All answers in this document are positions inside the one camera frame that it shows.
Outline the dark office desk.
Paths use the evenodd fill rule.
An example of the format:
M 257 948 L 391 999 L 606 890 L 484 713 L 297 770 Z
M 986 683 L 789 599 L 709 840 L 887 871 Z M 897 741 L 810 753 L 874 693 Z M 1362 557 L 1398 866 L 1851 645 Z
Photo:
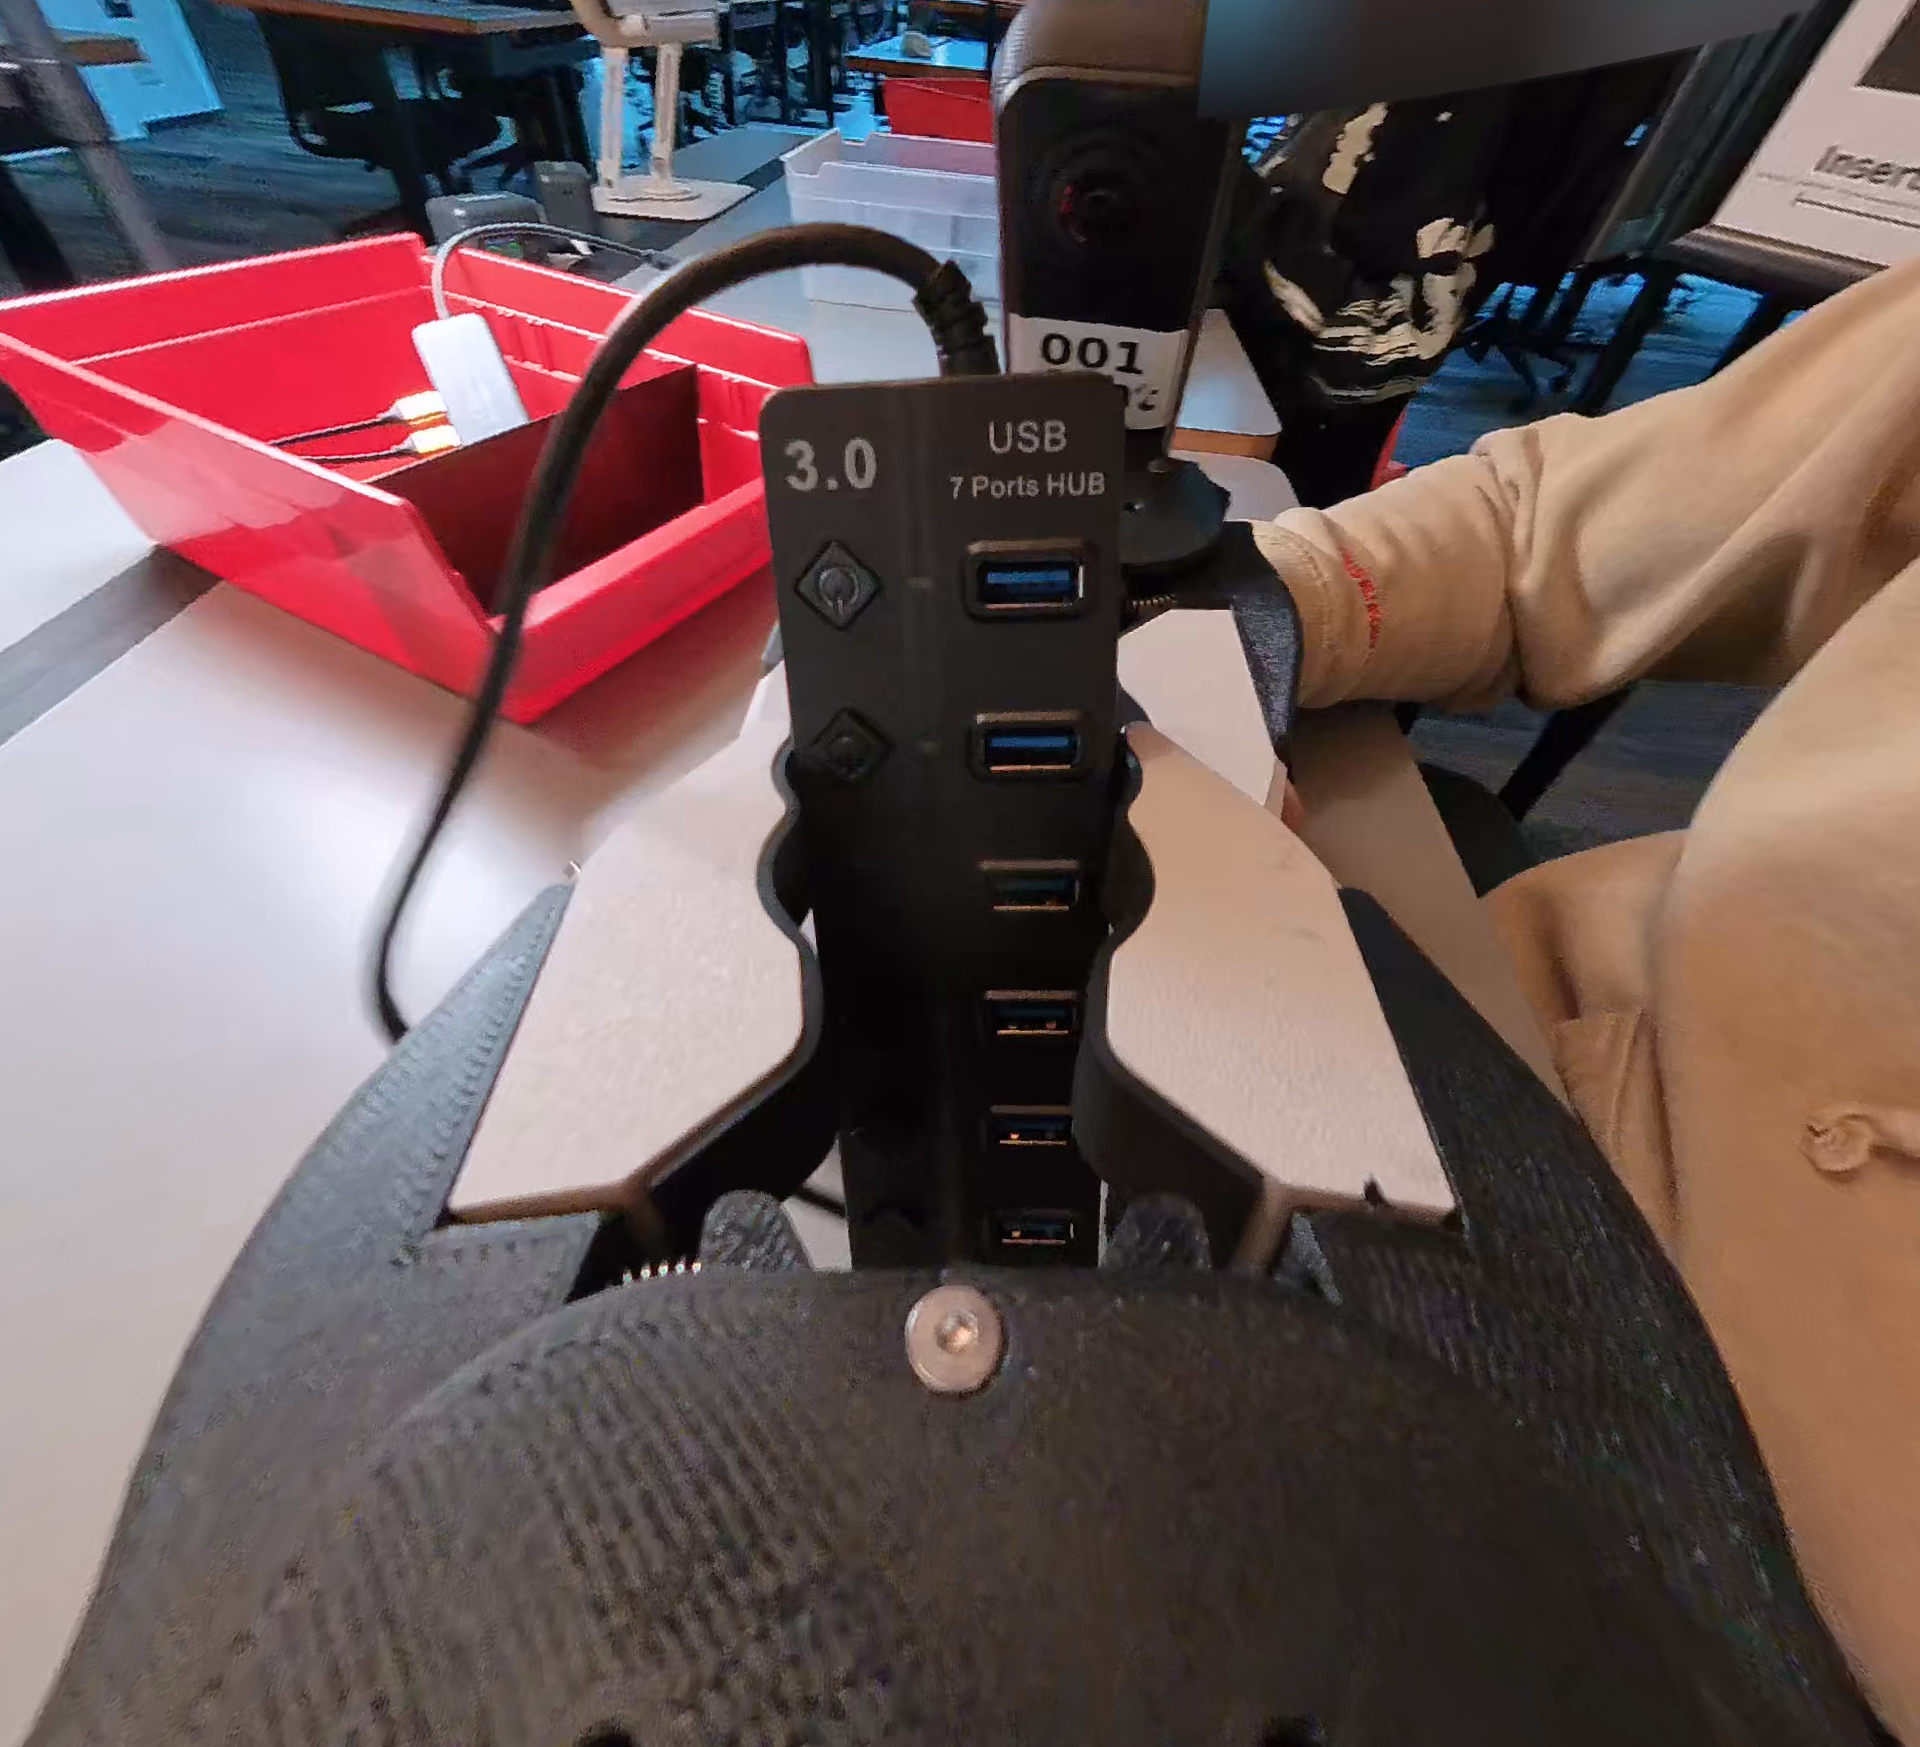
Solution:
M 558 9 L 472 0 L 206 0 L 246 13 L 270 51 L 297 147 L 385 174 L 395 203 L 362 230 L 426 228 L 426 203 L 506 123 L 508 159 L 589 168 L 584 66 L 591 45 Z

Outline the black seven port usb hub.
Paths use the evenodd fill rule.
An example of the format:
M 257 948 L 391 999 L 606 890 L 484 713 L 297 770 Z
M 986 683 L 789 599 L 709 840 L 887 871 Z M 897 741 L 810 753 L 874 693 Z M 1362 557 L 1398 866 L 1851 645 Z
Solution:
M 1073 1139 L 1123 740 L 1116 390 L 1006 377 L 967 281 L 893 234 L 800 224 L 674 269 L 622 315 L 546 440 L 501 630 L 370 957 L 391 1041 L 401 920 L 499 719 L 584 453 L 640 352 L 712 297 L 806 269 L 911 294 L 937 375 L 780 390 L 760 416 L 778 588 L 778 911 L 817 966 L 821 1112 L 863 1269 L 1091 1267 L 1100 1185 Z M 742 1169 L 740 1129 L 667 1183 L 681 1250 Z

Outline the black usb cable orange plugs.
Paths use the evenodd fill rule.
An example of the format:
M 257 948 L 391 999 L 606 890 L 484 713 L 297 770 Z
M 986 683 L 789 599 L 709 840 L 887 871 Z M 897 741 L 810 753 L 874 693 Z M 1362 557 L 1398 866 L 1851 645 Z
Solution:
M 322 465 L 328 470 L 349 471 L 358 476 L 376 476 L 391 471 L 391 463 L 407 463 L 418 460 L 433 460 L 454 451 L 460 446 L 454 429 L 448 424 L 417 428 L 407 432 L 403 438 L 395 440 L 389 446 L 368 448 L 354 453 L 332 453 L 332 456 L 309 456 L 309 465 Z
M 281 449 L 314 448 L 323 441 L 351 440 L 360 435 L 404 435 L 410 429 L 448 424 L 445 400 L 433 390 L 401 394 L 376 414 L 351 418 L 346 424 L 315 428 L 273 441 Z

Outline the red plastic bin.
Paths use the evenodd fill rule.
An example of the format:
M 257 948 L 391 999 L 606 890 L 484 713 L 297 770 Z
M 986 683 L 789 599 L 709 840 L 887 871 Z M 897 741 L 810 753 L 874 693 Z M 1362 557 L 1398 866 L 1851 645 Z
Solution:
M 991 91 L 986 79 L 883 77 L 882 110 L 889 132 L 900 138 L 982 147 L 995 141 Z
M 4 305 L 4 380 L 77 449 L 157 546 L 448 690 L 474 690 L 487 615 L 418 512 L 376 476 L 273 441 L 426 390 L 412 331 L 435 319 L 410 234 L 157 275 Z M 488 324 L 529 421 L 560 416 L 625 294 L 478 254 L 450 308 Z M 624 375 L 698 371 L 704 501 L 533 599 L 505 716 L 531 725 L 770 560 L 758 414 L 810 385 L 789 333 L 687 315 Z

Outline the beige hoodie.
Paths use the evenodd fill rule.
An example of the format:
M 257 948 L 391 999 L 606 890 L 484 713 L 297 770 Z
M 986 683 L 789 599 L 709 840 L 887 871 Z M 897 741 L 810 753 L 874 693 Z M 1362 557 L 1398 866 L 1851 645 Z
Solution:
M 1687 832 L 1487 896 L 1708 1325 L 1798 1567 L 1915 1744 L 1915 665 L 1832 645 Z

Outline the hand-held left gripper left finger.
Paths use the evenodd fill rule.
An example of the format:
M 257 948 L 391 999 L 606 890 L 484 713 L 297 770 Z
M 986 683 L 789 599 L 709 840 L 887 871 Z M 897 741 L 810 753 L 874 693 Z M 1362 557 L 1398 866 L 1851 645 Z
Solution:
M 792 1094 L 817 1035 L 817 966 L 778 911 L 787 740 L 735 740 L 640 800 L 563 902 L 446 1195 L 456 1227 L 649 1209 L 746 1136 L 735 1183 L 790 1193 L 831 1132 Z

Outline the grey power box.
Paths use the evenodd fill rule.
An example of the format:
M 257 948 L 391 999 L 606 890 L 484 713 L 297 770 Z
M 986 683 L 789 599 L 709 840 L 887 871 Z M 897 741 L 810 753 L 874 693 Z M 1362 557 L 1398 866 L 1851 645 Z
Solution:
M 588 171 L 566 159 L 537 159 L 531 163 L 531 189 L 501 187 L 495 191 L 433 195 L 424 203 L 426 239 L 445 243 L 466 231 L 502 230 L 508 236 L 533 236 L 589 243 L 596 236 L 596 212 Z

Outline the clear plastic bin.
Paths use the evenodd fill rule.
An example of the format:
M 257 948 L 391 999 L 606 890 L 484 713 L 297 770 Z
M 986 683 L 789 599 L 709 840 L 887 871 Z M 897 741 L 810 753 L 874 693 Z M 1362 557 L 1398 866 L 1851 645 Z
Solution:
M 840 129 L 780 156 L 792 224 L 855 224 L 951 264 L 988 311 L 1001 305 L 1001 207 L 989 146 Z

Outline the person's right forearm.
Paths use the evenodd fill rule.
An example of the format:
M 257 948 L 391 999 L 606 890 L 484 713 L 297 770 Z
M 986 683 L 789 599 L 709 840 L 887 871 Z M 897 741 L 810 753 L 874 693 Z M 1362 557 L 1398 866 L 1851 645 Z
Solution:
M 1908 262 L 1692 388 L 1493 433 L 1251 534 L 1302 621 L 1303 707 L 1562 709 L 1790 679 L 1915 560 L 1915 476 Z

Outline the white printed sign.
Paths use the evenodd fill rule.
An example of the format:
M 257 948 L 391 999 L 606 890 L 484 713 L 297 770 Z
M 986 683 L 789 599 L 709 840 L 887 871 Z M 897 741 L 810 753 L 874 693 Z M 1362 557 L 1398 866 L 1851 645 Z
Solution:
M 1918 0 L 1853 0 L 1715 228 L 1872 269 L 1918 251 Z

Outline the black bin divider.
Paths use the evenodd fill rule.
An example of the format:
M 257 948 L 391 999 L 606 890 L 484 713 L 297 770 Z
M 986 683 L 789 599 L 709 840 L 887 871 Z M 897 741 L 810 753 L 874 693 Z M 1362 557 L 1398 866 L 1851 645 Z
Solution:
M 558 416 L 393 468 L 372 488 L 424 520 L 483 613 L 499 615 L 515 529 Z M 673 364 L 615 390 L 584 453 L 546 584 L 611 555 L 704 501 L 698 371 Z

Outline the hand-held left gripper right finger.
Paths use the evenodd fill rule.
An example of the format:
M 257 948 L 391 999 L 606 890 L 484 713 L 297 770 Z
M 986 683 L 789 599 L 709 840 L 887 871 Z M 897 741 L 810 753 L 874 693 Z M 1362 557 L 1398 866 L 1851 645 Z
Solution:
M 1297 1211 L 1454 1215 L 1340 892 L 1305 841 L 1145 721 L 1089 976 L 1073 1136 L 1127 1204 L 1212 1233 Z

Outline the slim dark grey usb hub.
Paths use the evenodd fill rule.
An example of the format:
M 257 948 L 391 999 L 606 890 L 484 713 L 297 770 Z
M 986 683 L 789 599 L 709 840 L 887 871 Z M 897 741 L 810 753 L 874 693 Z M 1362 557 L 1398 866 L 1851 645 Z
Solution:
M 495 336 L 476 315 L 454 315 L 446 270 L 456 254 L 502 237 L 515 224 L 484 224 L 450 234 L 435 248 L 429 293 L 435 319 L 412 331 L 412 344 L 456 446 L 474 446 L 523 429 L 529 414 Z

